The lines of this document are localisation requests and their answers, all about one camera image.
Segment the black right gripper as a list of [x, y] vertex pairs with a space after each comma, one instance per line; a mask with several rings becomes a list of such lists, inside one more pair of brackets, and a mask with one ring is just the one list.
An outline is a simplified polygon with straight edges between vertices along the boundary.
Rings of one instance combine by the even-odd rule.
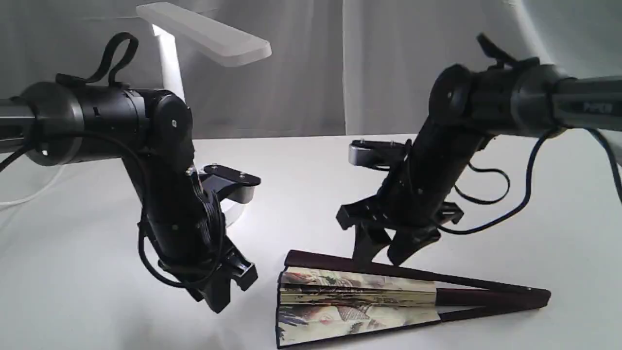
[[343, 229], [366, 221], [397, 230], [391, 239], [383, 228], [355, 225], [353, 261], [369, 264], [389, 245], [389, 261], [400, 266], [439, 241], [438, 209], [471, 158], [490, 140], [489, 133], [476, 129], [425, 122], [407, 156], [392, 168], [378, 192], [340, 207], [336, 219]]

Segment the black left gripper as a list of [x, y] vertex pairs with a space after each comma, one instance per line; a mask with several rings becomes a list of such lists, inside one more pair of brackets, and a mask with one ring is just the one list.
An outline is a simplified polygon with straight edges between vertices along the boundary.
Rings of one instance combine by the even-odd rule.
[[196, 289], [218, 314], [230, 304], [231, 283], [238, 283], [239, 277], [217, 272], [233, 244], [217, 204], [186, 174], [193, 164], [174, 168], [156, 156], [124, 160], [142, 204], [138, 255], [157, 280]]

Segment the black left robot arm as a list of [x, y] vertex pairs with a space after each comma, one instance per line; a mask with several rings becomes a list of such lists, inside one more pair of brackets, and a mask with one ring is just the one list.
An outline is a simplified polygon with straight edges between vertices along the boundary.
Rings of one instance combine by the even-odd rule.
[[246, 204], [261, 179], [219, 164], [195, 166], [193, 117], [168, 89], [117, 81], [138, 50], [130, 33], [107, 43], [88, 78], [60, 74], [1, 101], [1, 162], [26, 155], [41, 166], [120, 158], [141, 202], [138, 257], [158, 281], [220, 313], [231, 282], [258, 278], [227, 237], [222, 200]]

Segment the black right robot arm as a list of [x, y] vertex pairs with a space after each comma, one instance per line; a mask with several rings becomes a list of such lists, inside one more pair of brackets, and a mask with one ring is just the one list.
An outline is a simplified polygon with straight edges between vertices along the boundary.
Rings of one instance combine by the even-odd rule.
[[[602, 134], [621, 130], [621, 79], [575, 78], [538, 57], [514, 58], [484, 34], [476, 38], [495, 63], [475, 72], [455, 64], [444, 69], [431, 89], [428, 116], [414, 140], [354, 140], [349, 162], [387, 173], [375, 195], [342, 205], [336, 215], [344, 230], [355, 228], [353, 261], [368, 264], [384, 248], [400, 265], [441, 233], [471, 235], [513, 217], [529, 203], [533, 168], [547, 140], [568, 129], [584, 129], [604, 148], [617, 193], [621, 175], [615, 152]], [[526, 169], [522, 201], [501, 217], [478, 227], [450, 229], [462, 209], [446, 198], [457, 188], [474, 155], [495, 137], [535, 138]]]

